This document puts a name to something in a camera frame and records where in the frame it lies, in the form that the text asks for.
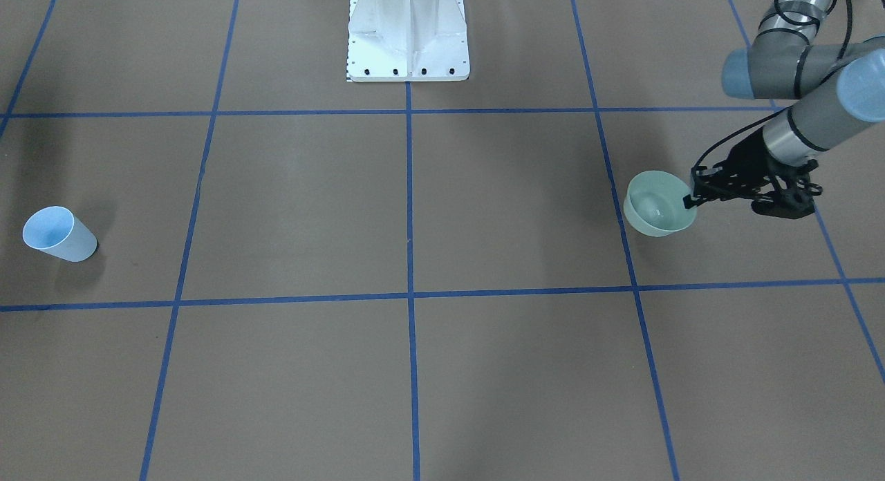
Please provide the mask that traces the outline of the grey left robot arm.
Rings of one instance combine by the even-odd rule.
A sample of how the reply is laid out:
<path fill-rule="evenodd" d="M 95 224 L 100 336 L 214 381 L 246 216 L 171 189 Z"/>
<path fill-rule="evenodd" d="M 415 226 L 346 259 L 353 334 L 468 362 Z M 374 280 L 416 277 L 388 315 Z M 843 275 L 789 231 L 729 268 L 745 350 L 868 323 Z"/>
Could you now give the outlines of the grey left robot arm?
<path fill-rule="evenodd" d="M 853 0 L 772 0 L 750 46 L 727 56 L 722 90 L 790 106 L 740 129 L 722 162 L 698 160 L 685 208 L 748 200 L 762 216 L 814 213 L 818 157 L 884 119 L 883 37 L 851 33 Z"/>

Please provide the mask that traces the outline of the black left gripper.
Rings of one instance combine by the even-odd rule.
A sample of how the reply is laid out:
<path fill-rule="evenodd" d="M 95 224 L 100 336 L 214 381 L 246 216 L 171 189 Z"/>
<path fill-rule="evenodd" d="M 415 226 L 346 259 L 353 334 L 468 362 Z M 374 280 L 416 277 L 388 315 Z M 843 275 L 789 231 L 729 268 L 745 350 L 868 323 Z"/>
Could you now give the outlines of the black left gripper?
<path fill-rule="evenodd" d="M 791 178 L 774 171 L 780 166 L 770 154 L 764 132 L 756 129 L 734 145 L 718 166 L 696 165 L 690 169 L 690 189 L 683 197 L 683 207 L 692 209 L 713 201 L 755 200 L 769 185 L 778 191 L 793 188 Z"/>

